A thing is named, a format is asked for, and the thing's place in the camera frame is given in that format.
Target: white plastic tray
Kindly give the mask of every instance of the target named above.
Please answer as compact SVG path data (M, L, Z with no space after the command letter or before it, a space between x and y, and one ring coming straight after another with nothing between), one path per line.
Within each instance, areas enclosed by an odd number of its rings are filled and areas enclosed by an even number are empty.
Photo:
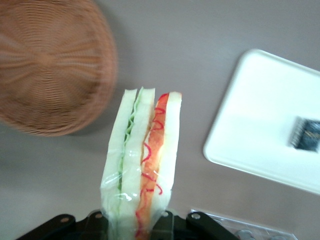
M203 153L213 163L320 194L320 154L289 144L297 117L320 120L320 72L250 50Z

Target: plastic wrap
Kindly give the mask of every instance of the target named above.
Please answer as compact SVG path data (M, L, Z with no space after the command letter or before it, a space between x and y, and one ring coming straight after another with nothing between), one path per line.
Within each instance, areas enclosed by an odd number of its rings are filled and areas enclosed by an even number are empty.
M101 181L109 239L147 240L168 207L179 140L181 94L126 90L113 125Z

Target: woven basket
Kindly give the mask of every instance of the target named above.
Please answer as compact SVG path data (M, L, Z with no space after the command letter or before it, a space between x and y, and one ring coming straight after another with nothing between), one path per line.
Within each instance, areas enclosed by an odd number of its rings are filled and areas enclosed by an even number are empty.
M0 119L59 136L95 120L116 84L116 47L91 0L1 0Z

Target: gray table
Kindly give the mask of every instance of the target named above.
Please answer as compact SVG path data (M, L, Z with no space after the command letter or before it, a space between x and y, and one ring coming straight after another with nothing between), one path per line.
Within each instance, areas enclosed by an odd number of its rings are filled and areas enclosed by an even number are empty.
M183 94L170 208L193 208L318 239L320 196L216 165L202 149L237 60L258 48L320 70L317 0L97 0L114 33L112 102L90 126L61 137L0 125L0 239L62 214L100 207L107 145L124 89Z

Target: black component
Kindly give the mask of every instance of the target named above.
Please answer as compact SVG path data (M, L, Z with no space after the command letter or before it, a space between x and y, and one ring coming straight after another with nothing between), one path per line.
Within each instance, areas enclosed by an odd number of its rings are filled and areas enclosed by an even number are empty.
M108 220L94 211L82 221L61 214L17 240L108 240Z
M94 211L82 221L58 215L18 240L108 240L108 220ZM186 219L164 212L150 234L150 240L238 240L203 212L192 212Z
M305 120L297 149L317 152L320 143L320 121Z

